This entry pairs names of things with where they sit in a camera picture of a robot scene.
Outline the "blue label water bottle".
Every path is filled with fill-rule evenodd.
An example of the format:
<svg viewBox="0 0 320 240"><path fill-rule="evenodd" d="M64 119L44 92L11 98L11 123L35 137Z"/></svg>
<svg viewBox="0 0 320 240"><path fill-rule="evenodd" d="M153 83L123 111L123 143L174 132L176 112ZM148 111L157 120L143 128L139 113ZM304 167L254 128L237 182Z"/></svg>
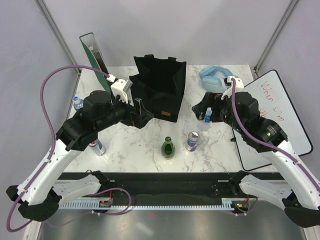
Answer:
<svg viewBox="0 0 320 240"><path fill-rule="evenodd" d="M210 107L207 108L206 112L203 113L199 118L198 118L198 129L201 132L206 132L210 128L211 124L211 115L212 115L212 110Z"/></svg>

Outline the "Red Bull can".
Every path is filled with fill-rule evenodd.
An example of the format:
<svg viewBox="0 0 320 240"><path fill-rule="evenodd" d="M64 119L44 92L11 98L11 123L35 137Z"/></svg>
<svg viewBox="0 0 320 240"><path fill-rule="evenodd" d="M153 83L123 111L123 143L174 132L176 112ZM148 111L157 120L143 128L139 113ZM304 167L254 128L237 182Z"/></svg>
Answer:
<svg viewBox="0 0 320 240"><path fill-rule="evenodd" d="M92 141L88 146L97 156L102 156L106 151L99 139Z"/></svg>
<svg viewBox="0 0 320 240"><path fill-rule="evenodd" d="M199 134L195 131L192 131L188 134L186 141L186 150L189 152L194 152L196 150L197 144L199 141Z"/></svg>

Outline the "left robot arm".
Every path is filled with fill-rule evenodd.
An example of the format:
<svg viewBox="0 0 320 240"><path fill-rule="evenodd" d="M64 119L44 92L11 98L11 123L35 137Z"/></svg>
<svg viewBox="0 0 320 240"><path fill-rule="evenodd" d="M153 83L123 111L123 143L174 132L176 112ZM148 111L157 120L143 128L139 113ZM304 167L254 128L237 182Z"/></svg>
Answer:
<svg viewBox="0 0 320 240"><path fill-rule="evenodd" d="M57 131L48 155L32 174L20 185L8 187L8 197L19 204L22 217L43 222L68 202L95 194L106 196L110 185L101 171L94 171L62 187L54 184L65 168L98 139L99 132L118 123L141 129L153 117L140 98L130 104L121 101L119 96L112 99L106 91L91 92L84 99L83 107Z"/></svg>

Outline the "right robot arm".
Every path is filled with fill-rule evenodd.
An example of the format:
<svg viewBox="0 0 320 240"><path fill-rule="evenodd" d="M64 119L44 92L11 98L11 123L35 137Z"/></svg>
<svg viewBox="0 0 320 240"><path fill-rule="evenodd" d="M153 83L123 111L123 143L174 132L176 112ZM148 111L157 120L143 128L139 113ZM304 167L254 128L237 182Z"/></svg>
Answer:
<svg viewBox="0 0 320 240"><path fill-rule="evenodd" d="M267 159L288 183L281 188L252 174L240 171L229 184L235 197L255 196L280 209L302 228L320 224L320 182L295 153L284 130L273 120L260 116L259 103L248 92L231 96L206 92L201 102L192 107L198 120L203 120L207 109L212 110L210 121L224 122L243 141Z"/></svg>

